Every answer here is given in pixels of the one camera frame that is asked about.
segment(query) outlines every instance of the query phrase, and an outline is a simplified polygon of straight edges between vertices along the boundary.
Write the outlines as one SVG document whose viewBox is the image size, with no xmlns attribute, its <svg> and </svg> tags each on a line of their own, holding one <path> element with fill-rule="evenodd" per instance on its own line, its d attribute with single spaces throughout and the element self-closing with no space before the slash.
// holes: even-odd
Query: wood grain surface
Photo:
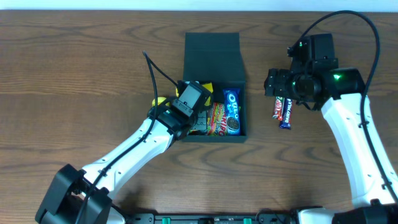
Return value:
<svg viewBox="0 0 398 224">
<path fill-rule="evenodd" d="M 292 130 L 271 120 L 269 68 L 289 68 L 286 47 L 325 13 L 0 12 L 0 223 L 33 223 L 56 171 L 77 169 L 114 149 L 142 123 L 153 89 L 142 50 L 182 78 L 186 32 L 239 32 L 247 79 L 244 144 L 175 143 L 144 166 L 115 203 L 158 212 L 251 212 L 351 206 L 348 176 L 321 112 L 294 106 Z M 379 29 L 381 58 L 369 97 L 398 169 L 398 14 L 367 14 Z M 365 22 L 336 16 L 341 67 L 367 79 L 374 39 Z M 174 91 L 157 76 L 160 95 Z"/>
</svg>

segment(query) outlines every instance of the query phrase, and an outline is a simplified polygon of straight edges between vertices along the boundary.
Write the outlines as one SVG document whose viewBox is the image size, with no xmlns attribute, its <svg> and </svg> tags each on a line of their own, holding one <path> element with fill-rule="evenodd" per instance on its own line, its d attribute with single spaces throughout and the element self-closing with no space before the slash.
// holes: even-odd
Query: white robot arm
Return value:
<svg viewBox="0 0 398 224">
<path fill-rule="evenodd" d="M 93 183 L 102 169 L 120 155 L 120 153 L 124 152 L 142 138 L 142 135 L 147 132 L 151 122 L 152 120 L 147 118 L 141 127 L 117 148 L 94 163 L 84 166 L 83 170 L 86 172 L 84 177 Z M 168 130 L 168 127 L 164 126 L 160 121 L 155 121 L 155 125 L 146 140 L 138 144 L 132 151 L 118 160 L 112 168 L 107 171 L 106 176 L 102 177 L 97 183 L 97 188 L 107 188 L 109 190 L 108 197 L 114 199 L 120 188 L 143 165 L 169 148 L 173 141 L 173 134 L 170 134 Z"/>
<path fill-rule="evenodd" d="M 322 106 L 322 114 L 328 122 L 340 149 L 346 167 L 351 197 L 354 208 L 371 206 L 371 201 L 378 199 L 381 204 L 392 204 L 394 199 L 384 186 L 384 181 L 365 139 L 359 105 L 361 94 L 341 95 L 340 100 L 330 98 Z M 391 166 L 380 137 L 374 125 L 369 99 L 365 101 L 365 117 L 377 156 L 391 186 L 398 193 L 398 177 Z M 325 208 L 311 208 L 298 213 L 300 224 L 332 223 L 338 211 Z"/>
</svg>

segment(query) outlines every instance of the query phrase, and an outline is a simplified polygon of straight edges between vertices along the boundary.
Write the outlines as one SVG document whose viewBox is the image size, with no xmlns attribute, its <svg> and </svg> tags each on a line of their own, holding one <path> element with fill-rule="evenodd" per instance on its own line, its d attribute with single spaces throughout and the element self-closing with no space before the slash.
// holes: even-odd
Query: oreo package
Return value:
<svg viewBox="0 0 398 224">
<path fill-rule="evenodd" d="M 226 127 L 229 136 L 241 134 L 239 117 L 239 89 L 230 88 L 223 90 L 225 98 Z"/>
<path fill-rule="evenodd" d="M 279 123 L 279 127 L 282 129 L 291 129 L 290 124 L 292 120 L 292 107 L 293 107 L 293 100 L 285 98 L 284 102 L 284 111 L 282 113 L 282 121 Z"/>
</svg>

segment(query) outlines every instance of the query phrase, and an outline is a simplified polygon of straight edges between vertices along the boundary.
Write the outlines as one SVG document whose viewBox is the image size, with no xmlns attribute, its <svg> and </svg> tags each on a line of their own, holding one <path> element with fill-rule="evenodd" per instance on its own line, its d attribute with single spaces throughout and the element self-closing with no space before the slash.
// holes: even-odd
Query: green led light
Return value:
<svg viewBox="0 0 398 224">
<path fill-rule="evenodd" d="M 170 224 L 171 223 L 171 218 L 163 218 L 162 219 L 162 224 Z"/>
<path fill-rule="evenodd" d="M 251 218 L 244 218 L 243 224 L 251 224 Z"/>
<path fill-rule="evenodd" d="M 341 75 L 334 74 L 333 77 L 335 78 L 335 80 L 339 80 L 339 78 L 341 78 Z"/>
</svg>

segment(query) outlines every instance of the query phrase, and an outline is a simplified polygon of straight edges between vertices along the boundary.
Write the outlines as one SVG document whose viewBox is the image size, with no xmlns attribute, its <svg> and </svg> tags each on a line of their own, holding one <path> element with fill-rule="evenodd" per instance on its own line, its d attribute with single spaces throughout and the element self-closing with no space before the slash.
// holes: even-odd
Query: red wrapper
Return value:
<svg viewBox="0 0 398 224">
<path fill-rule="evenodd" d="M 277 96 L 275 97 L 274 113 L 272 114 L 272 119 L 278 119 L 282 121 L 284 118 L 282 112 L 284 110 L 285 98 Z"/>
<path fill-rule="evenodd" d="M 207 121 L 207 135 L 226 136 L 228 130 L 226 127 L 226 113 L 224 103 L 213 103 L 211 115 Z"/>
</svg>

